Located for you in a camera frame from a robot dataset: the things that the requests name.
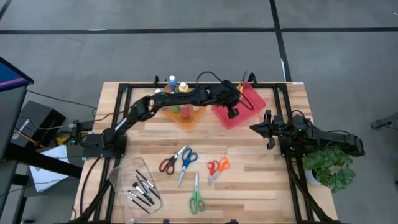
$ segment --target green bottle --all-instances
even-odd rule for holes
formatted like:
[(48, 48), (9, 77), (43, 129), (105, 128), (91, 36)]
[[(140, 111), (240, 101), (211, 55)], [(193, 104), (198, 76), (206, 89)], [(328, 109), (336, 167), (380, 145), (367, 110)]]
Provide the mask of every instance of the green bottle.
[(174, 113), (180, 112), (180, 106), (179, 106), (179, 105), (171, 106), (171, 108), (172, 108), (172, 111), (173, 111)]

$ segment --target green scissors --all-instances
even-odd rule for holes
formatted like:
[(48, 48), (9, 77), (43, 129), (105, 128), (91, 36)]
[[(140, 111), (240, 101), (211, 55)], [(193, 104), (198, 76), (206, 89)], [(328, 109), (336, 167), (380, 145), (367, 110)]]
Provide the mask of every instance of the green scissors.
[(189, 209), (191, 210), (192, 214), (197, 214), (198, 211), (203, 212), (204, 210), (206, 210), (206, 203), (201, 199), (199, 194), (199, 171), (197, 171), (193, 195), (189, 200)]

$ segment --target green leaves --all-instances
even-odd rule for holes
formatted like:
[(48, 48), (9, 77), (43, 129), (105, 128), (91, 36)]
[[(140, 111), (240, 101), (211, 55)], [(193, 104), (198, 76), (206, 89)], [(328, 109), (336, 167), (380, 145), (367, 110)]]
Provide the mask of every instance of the green leaves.
[(325, 166), (327, 158), (320, 151), (313, 152), (303, 158), (304, 168), (307, 170), (317, 170)]
[(346, 188), (356, 177), (354, 171), (348, 167), (352, 163), (352, 158), (338, 146), (311, 152), (303, 158), (304, 168), (315, 170), (316, 179), (333, 193)]
[(323, 169), (317, 171), (316, 179), (324, 186), (329, 186), (332, 173), (330, 169)]
[(337, 173), (334, 173), (330, 179), (329, 188), (332, 193), (339, 192), (345, 189), (353, 179), (356, 174), (349, 167), (341, 168)]

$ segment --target scissor handle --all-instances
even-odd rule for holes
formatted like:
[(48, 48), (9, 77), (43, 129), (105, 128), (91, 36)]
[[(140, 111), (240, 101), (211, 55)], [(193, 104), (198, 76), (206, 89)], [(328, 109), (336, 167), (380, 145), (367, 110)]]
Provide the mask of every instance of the scissor handle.
[(194, 192), (189, 200), (189, 210), (192, 214), (197, 214), (198, 211), (206, 210), (206, 203), (201, 199), (199, 192)]
[(168, 175), (172, 175), (174, 173), (174, 163), (176, 159), (174, 157), (171, 157), (170, 159), (164, 159), (159, 166), (159, 171), (165, 172)]
[(188, 148), (182, 154), (182, 166), (188, 166), (191, 162), (196, 161), (198, 159), (198, 154), (192, 152), (192, 149)]
[(190, 156), (191, 152), (192, 152), (192, 149), (191, 149), (191, 148), (189, 148), (189, 147), (186, 148), (186, 149), (184, 150), (184, 152), (182, 153), (181, 159), (182, 159), (182, 160), (188, 159), (188, 157)]
[(222, 157), (220, 159), (219, 165), (220, 166), (219, 166), (218, 170), (220, 170), (220, 171), (229, 169), (230, 163), (228, 161), (228, 158), (227, 157)]
[(192, 214), (198, 213), (198, 208), (197, 208), (197, 204), (195, 203), (194, 196), (192, 196), (189, 200), (189, 210), (191, 211)]
[(213, 161), (207, 163), (207, 168), (209, 168), (210, 175), (213, 175), (214, 172), (216, 172), (216, 170), (218, 170), (218, 166), (219, 166), (219, 164), (218, 164), (217, 160), (213, 160)]

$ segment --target black box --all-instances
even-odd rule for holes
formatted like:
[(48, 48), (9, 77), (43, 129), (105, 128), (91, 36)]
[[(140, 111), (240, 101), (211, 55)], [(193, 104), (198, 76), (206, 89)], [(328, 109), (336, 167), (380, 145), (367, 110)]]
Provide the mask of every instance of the black box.
[(27, 149), (34, 149), (35, 144), (22, 136), (21, 133), (33, 139), (36, 144), (47, 147), (58, 131), (58, 128), (49, 130), (37, 129), (32, 123), (40, 128), (51, 128), (61, 126), (65, 121), (64, 115), (58, 111), (33, 101), (26, 103), (21, 110), (21, 114), (28, 119), (19, 115), (16, 123), (17, 130), (14, 130), (10, 142)]

